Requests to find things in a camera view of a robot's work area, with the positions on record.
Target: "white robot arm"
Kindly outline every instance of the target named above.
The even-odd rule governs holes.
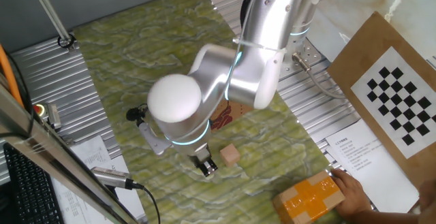
[[[187,75],[165,76],[151,88],[148,109],[168,140],[161,140],[162,144],[156,138],[147,140],[152,148],[171,145],[189,156],[205,176],[215,171],[207,146],[213,111],[223,97],[255,109],[270,103],[284,56],[290,54],[298,61],[304,50],[318,1],[244,0],[237,50],[207,44]],[[300,64],[310,69],[304,61]],[[144,136],[152,138],[149,127],[145,128]]]

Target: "cardboard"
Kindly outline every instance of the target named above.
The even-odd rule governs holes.
[[[320,172],[276,196],[272,204],[282,223],[310,224],[345,200],[327,172]]]
[[[407,64],[436,91],[436,71],[378,12],[375,12],[362,25],[348,45],[344,47],[336,60],[327,69],[327,72],[341,87],[353,107],[386,147],[408,179],[416,188],[419,188],[425,180],[436,178],[436,144],[433,143],[409,159],[406,159],[351,90],[353,84],[390,47],[393,47],[406,60]]]
[[[237,118],[246,114],[252,109],[253,108],[250,106],[239,104],[234,101],[222,100],[211,116],[212,133],[228,125],[232,121],[235,121]]]

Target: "computer keyboard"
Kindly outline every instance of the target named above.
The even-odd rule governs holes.
[[[22,224],[64,224],[49,175],[8,143],[3,145]]]

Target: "orange cable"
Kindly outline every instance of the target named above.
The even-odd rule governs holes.
[[[20,91],[18,90],[18,85],[15,80],[14,72],[12,71],[11,65],[9,63],[9,59],[6,56],[5,50],[0,44],[0,64],[5,72],[5,77],[9,82],[9,88],[11,90],[12,96],[15,100],[24,108],[24,104],[22,102]]]

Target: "green marble surface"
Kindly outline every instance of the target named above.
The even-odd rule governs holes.
[[[219,170],[208,178],[172,148],[157,157],[125,120],[157,79],[186,74],[203,45],[234,48],[234,34],[210,0],[156,0],[74,33],[129,171],[157,199],[162,223],[280,223],[271,199],[328,166],[277,94],[267,109],[213,134],[209,145]],[[230,143],[241,154],[234,167],[219,156]],[[151,200],[138,193],[150,223],[157,223]],[[338,222],[336,212],[317,221]]]

